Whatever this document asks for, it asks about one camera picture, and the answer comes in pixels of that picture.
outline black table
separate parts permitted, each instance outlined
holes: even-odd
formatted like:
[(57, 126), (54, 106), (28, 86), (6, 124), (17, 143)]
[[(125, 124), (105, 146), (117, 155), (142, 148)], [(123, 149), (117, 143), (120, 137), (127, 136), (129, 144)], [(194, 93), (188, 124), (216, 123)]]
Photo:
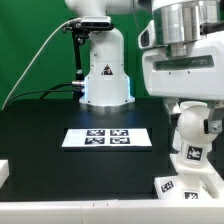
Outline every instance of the black table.
[[(65, 152), (67, 129), (146, 128), (152, 147), (97, 147)], [(135, 109), (101, 115), (70, 100), (21, 100), (0, 112), (0, 159), (10, 177), (0, 201), (157, 198), (154, 178), (176, 175), (169, 154), (174, 127), (161, 99), (137, 99)], [(209, 160), (224, 175), (223, 135)]]

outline robot logo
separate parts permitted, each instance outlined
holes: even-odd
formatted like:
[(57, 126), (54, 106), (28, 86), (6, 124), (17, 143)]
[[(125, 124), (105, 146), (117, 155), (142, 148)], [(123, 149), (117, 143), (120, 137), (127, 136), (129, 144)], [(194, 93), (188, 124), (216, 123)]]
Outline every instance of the robot logo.
[(104, 68), (103, 72), (101, 75), (113, 75), (113, 72), (110, 68), (110, 66), (107, 64), (106, 67)]
[(111, 138), (110, 139), (110, 144), (119, 144), (119, 145), (129, 145), (130, 144), (130, 139), (129, 138)]
[(128, 136), (128, 130), (110, 130), (111, 136)]
[(199, 193), (192, 192), (192, 191), (184, 191), (184, 198), (185, 199), (199, 199)]
[(171, 190), (172, 188), (174, 188), (174, 182), (173, 182), (173, 180), (170, 180), (166, 184), (162, 185), (161, 190), (163, 193), (166, 193), (167, 191)]
[(187, 153), (187, 159), (201, 161), (202, 151), (203, 151), (202, 148), (196, 148), (190, 146)]
[(87, 136), (105, 136), (105, 130), (88, 130)]
[(104, 145), (105, 138), (86, 138), (85, 145)]

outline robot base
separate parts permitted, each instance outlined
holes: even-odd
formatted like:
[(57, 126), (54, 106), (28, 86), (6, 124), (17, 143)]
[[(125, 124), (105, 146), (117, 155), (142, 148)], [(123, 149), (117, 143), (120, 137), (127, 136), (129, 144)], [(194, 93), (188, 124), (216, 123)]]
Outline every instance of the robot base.
[(171, 154), (178, 176), (155, 179), (159, 199), (223, 199), (224, 182), (207, 161), (203, 168), (188, 168), (177, 162), (177, 155)]
[(116, 113), (116, 112), (120, 112), (124, 110), (134, 109), (135, 100), (133, 98), (133, 100), (131, 100), (130, 102), (123, 105), (119, 105), (119, 106), (95, 106), (95, 105), (82, 102), (82, 100), (80, 100), (80, 108), (84, 110), (93, 111), (96, 113), (101, 113), (101, 114)]

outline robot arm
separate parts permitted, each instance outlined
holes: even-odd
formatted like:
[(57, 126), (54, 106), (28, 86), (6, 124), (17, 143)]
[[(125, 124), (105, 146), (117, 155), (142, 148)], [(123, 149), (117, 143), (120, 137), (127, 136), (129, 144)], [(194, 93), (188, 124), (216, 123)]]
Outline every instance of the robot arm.
[(128, 14), (138, 7), (138, 0), (65, 0), (67, 6), (78, 16), (106, 16)]

